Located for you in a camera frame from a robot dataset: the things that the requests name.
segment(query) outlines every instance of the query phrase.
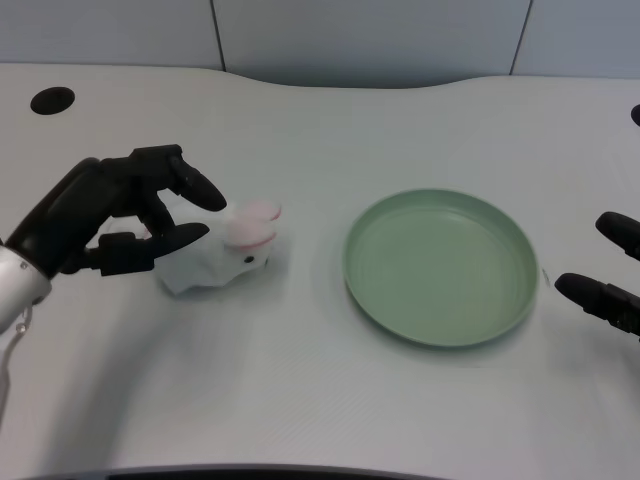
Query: plastic plate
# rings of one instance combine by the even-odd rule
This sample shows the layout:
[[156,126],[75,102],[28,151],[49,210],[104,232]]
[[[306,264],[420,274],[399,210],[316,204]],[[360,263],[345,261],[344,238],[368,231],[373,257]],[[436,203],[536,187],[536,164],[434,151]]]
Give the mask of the plastic plate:
[[375,322],[442,347],[491,340],[533,307],[538,266],[496,207],[448,190],[413,190],[370,207],[349,232],[344,277]]

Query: bunny ear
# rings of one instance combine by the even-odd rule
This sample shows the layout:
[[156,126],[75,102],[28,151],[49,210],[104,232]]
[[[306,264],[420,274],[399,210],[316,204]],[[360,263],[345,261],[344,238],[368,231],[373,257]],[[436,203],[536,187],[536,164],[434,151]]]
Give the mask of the bunny ear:
[[279,204],[267,200],[251,202],[240,209],[237,215],[258,220],[272,221],[280,217],[282,208]]
[[227,225],[225,243],[233,248],[250,249],[266,245],[276,236],[273,226],[250,217],[236,217]]

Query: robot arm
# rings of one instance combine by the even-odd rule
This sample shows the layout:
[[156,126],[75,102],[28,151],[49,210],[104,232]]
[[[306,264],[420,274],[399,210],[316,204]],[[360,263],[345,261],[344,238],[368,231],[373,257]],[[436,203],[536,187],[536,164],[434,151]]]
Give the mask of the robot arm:
[[[88,158],[76,165],[0,241],[0,335],[51,291],[58,273],[82,268],[102,275],[152,270],[154,260],[189,245],[209,229],[200,223],[176,226],[157,192],[170,189],[210,211],[227,203],[218,189],[182,158],[178,145],[138,148],[125,158]],[[137,216],[151,233],[102,235],[87,243],[109,217]]]

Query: table surface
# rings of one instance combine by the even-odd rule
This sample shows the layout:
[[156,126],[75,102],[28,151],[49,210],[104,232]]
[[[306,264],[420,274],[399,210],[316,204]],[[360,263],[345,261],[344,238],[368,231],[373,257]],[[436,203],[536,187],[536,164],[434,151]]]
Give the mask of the table surface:
[[[638,291],[594,228],[640,217],[640,81],[495,77],[414,90],[264,84],[189,69],[0,65],[0,235],[79,160],[178,143],[227,198],[283,204],[268,267],[178,299],[152,274],[60,276],[12,361],[0,478],[284,463],[455,479],[637,478],[640,345],[551,283]],[[38,116],[34,94],[76,93]],[[351,222],[412,188],[512,216],[541,276],[479,348],[394,338],[340,272]]]

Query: stuffed bunny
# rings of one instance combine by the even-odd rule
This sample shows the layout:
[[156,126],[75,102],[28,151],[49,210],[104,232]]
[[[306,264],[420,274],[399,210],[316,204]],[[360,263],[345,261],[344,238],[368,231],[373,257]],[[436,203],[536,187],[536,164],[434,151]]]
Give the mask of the stuffed bunny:
[[[227,206],[221,212],[209,212],[183,202],[169,208],[176,224],[199,222],[209,233],[191,245],[155,261],[156,275],[177,295],[195,286],[221,287],[241,273],[263,266],[276,236],[274,220],[280,217],[279,206],[254,202],[243,208]],[[148,232],[136,219],[120,219],[110,232],[133,231],[146,237]]]

